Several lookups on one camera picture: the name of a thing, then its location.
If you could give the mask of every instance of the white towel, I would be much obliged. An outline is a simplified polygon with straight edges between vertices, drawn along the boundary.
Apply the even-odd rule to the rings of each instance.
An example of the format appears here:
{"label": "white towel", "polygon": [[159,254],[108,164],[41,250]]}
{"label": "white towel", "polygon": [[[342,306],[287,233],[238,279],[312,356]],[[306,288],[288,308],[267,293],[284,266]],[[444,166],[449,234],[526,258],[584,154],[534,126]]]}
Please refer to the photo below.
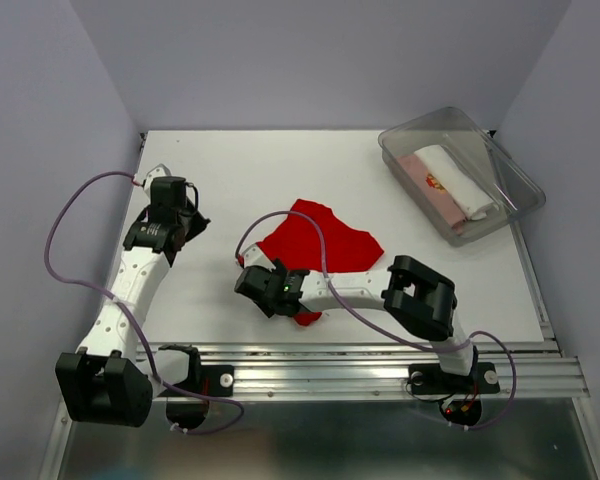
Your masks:
{"label": "white towel", "polygon": [[436,180],[453,197],[469,220],[481,220],[495,203],[475,182],[458,168],[456,162],[440,145],[429,145],[415,154],[422,160]]}

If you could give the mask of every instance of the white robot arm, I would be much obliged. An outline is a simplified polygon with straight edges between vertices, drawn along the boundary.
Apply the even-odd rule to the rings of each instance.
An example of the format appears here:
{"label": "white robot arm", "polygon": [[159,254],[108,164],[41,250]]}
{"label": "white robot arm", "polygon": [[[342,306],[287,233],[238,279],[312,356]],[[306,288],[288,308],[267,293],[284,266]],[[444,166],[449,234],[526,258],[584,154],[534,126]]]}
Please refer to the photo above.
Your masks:
{"label": "white robot arm", "polygon": [[[244,270],[235,291],[253,300],[268,316],[293,316],[343,308],[322,272],[287,271],[271,262],[257,245],[243,253]],[[454,284],[410,257],[398,256],[388,270],[336,273],[331,285],[348,306],[391,314],[412,335],[428,340],[440,369],[468,377],[477,355],[455,315]],[[415,287],[413,294],[408,288]]]}
{"label": "white robot arm", "polygon": [[[138,336],[117,303],[124,303],[142,327],[176,254],[206,229],[209,220],[187,198],[188,186],[164,165],[143,182],[150,203],[125,237],[111,287],[115,298],[104,302],[77,351],[61,354],[56,363],[60,390],[74,420],[139,426],[151,400],[164,390],[151,376],[149,362],[135,363]],[[161,347],[154,358],[160,376],[171,384],[195,383],[199,376],[200,358],[193,347]]]}

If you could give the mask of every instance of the metal floor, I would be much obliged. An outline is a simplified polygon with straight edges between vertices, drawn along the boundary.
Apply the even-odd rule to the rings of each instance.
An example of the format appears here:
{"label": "metal floor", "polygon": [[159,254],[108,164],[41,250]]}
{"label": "metal floor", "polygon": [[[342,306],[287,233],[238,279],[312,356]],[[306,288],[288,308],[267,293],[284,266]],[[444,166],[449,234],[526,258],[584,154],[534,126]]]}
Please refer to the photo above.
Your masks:
{"label": "metal floor", "polygon": [[[485,402],[485,416],[503,403]],[[185,437],[169,431],[164,405],[139,429],[74,423],[60,478],[597,478],[566,398],[519,400],[496,428],[467,433],[415,401],[285,402],[248,405],[230,432]]]}

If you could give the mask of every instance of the pink towel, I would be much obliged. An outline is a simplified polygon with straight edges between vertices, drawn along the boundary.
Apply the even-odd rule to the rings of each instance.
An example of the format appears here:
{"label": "pink towel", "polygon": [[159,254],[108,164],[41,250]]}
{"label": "pink towel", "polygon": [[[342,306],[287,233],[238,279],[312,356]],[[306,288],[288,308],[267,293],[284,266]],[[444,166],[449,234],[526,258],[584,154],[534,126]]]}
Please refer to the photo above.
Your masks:
{"label": "pink towel", "polygon": [[417,155],[407,155],[398,158],[398,164],[411,177],[411,180],[422,190],[429,202],[440,212],[451,228],[459,230],[467,220],[462,210],[453,201],[453,197],[444,187],[429,173],[427,167]]}

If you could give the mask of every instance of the screw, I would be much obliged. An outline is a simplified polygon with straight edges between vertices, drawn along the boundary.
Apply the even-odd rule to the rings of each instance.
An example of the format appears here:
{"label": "screw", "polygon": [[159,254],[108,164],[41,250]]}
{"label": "screw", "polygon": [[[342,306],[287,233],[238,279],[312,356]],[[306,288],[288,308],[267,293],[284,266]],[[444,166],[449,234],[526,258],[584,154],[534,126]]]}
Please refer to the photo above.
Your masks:
{"label": "screw", "polygon": [[411,374],[411,383],[416,387],[419,387],[424,384],[422,372],[413,372]]}
{"label": "screw", "polygon": [[484,379],[489,385],[495,385],[498,383],[498,374],[493,370],[487,370],[484,372]]}
{"label": "screw", "polygon": [[220,375],[220,385],[224,388],[229,388],[233,385],[233,376],[230,373],[223,373]]}

